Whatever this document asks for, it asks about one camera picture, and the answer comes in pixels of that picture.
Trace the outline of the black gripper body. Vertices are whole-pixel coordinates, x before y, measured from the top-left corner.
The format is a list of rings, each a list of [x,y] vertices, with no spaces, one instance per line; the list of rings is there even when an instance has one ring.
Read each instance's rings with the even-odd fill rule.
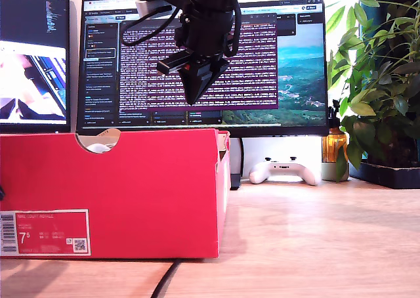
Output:
[[[238,52],[238,17],[232,11],[187,11],[180,17],[181,27],[175,30],[176,46],[182,50],[157,63],[163,75],[206,62],[215,62],[222,55]]]

